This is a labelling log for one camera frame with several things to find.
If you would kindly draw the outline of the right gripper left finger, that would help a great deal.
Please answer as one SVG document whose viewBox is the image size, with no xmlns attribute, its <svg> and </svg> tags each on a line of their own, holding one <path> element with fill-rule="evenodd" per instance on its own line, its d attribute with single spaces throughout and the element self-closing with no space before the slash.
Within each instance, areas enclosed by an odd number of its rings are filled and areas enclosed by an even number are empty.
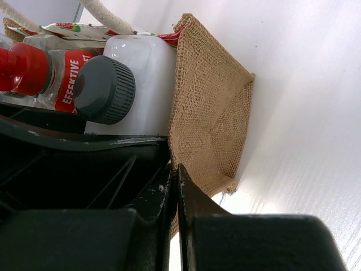
<svg viewBox="0 0 361 271">
<path fill-rule="evenodd" d="M 1 103 L 1 269 L 168 270 L 167 138 L 84 130 Z"/>
</svg>

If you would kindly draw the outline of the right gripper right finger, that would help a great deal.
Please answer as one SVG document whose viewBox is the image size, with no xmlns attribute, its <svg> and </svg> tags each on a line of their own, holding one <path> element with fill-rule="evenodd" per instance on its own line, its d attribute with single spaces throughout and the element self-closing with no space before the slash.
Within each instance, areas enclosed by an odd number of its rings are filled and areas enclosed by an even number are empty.
<svg viewBox="0 0 361 271">
<path fill-rule="evenodd" d="M 345 270 L 328 228 L 308 215 L 233 215 L 177 169 L 183 270 Z"/>
</svg>

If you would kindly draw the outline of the white bottle grey cap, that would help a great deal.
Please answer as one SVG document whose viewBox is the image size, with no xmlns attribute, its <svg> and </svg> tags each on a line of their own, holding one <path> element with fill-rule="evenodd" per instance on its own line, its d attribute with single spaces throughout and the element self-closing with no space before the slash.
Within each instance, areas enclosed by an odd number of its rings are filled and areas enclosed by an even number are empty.
<svg viewBox="0 0 361 271">
<path fill-rule="evenodd" d="M 176 52 L 154 36 L 114 36 L 74 84 L 85 133 L 164 136 L 173 106 Z"/>
</svg>

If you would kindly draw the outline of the red liquid bottle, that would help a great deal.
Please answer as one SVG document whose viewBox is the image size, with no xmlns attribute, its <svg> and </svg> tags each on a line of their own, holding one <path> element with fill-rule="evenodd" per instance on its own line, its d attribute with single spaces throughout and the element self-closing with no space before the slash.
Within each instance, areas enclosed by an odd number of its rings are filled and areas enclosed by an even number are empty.
<svg viewBox="0 0 361 271">
<path fill-rule="evenodd" d="M 86 50 L 45 51 L 23 42 L 1 48 L 1 93 L 34 107 L 75 113 L 75 81 L 93 56 Z"/>
</svg>

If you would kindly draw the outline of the burlap watermelon canvas bag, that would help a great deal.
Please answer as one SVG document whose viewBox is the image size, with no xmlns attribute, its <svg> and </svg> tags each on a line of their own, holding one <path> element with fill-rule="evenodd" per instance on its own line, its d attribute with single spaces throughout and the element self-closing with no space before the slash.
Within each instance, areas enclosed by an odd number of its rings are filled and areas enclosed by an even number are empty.
<svg viewBox="0 0 361 271">
<path fill-rule="evenodd" d="M 162 135 L 168 140 L 174 214 L 178 186 L 175 177 L 180 164 L 207 196 L 231 187 L 247 134 L 254 74 L 229 54 L 192 14 L 184 14 L 170 35 L 135 34 L 112 14 L 101 22 L 104 33 L 99 36 L 96 48 L 68 46 L 64 40 L 67 34 L 75 35 L 77 41 L 90 40 L 83 26 L 74 23 L 60 24 L 61 34 L 50 35 L 49 39 L 61 43 L 57 50 L 81 49 L 95 57 L 103 54 L 106 42 L 114 36 L 154 36 L 176 52 L 173 106 L 168 133 Z M 1 103 L 49 110 L 6 94 Z M 78 116 L 86 126 L 87 121 L 77 111 L 67 114 Z M 173 216 L 170 234 L 177 230 Z"/>
</svg>

